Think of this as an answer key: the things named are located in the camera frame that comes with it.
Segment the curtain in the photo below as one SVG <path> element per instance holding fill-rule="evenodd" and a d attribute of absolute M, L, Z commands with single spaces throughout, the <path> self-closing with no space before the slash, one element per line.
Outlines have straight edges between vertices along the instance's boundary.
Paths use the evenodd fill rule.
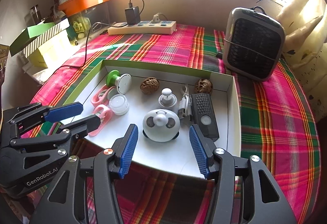
<path fill-rule="evenodd" d="M 301 84 L 315 121 L 327 116 L 327 7 L 324 0 L 292 0 L 276 20 L 285 29 L 282 53 Z"/>

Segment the orange tray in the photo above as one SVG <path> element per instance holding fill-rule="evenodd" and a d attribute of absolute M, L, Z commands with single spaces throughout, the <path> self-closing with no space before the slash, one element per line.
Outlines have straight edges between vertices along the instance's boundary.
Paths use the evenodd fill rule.
<path fill-rule="evenodd" d="M 67 17 L 77 14 L 97 4 L 107 2 L 109 0 L 68 0 L 58 6 L 59 11 L 63 11 Z"/>

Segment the blue textured rubber pad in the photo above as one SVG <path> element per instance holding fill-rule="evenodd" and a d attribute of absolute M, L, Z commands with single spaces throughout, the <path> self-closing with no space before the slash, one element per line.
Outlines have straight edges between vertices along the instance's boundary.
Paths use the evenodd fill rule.
<path fill-rule="evenodd" d="M 207 179 L 210 173 L 208 167 L 208 157 L 193 126 L 190 127 L 189 136 L 200 173 Z"/>
<path fill-rule="evenodd" d="M 67 118 L 71 118 L 80 115 L 83 111 L 83 105 L 79 102 L 61 106 L 58 108 L 52 108 L 49 113 L 44 117 L 46 122 L 59 122 Z"/>
<path fill-rule="evenodd" d="M 134 150 L 138 138 L 139 138 L 139 129 L 135 125 L 132 132 L 130 133 L 130 138 L 126 143 L 126 147 L 120 158 L 120 169 L 118 171 L 118 175 L 120 179 L 124 178 L 125 174 L 127 174 L 128 170 L 130 169 L 130 163 L 132 162 L 132 157 L 134 154 Z"/>

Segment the green box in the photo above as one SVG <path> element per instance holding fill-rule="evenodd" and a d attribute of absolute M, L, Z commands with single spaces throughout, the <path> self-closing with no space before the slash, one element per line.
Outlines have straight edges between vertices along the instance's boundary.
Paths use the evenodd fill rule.
<path fill-rule="evenodd" d="M 43 34 L 45 31 L 53 27 L 55 24 L 45 23 L 36 26 L 31 26 L 23 30 L 23 32 L 10 45 L 10 54 L 14 56 L 30 44 L 36 37 Z"/>

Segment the power strip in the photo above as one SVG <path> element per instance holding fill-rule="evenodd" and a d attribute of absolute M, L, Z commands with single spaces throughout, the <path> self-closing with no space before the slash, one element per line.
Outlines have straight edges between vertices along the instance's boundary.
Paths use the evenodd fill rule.
<path fill-rule="evenodd" d="M 115 26 L 123 26 L 125 23 L 117 23 Z M 126 27 L 110 27 L 109 35 L 119 34 L 172 34 L 176 30 L 176 21 L 160 21 L 152 24 L 151 21 L 141 21 L 136 25 Z"/>

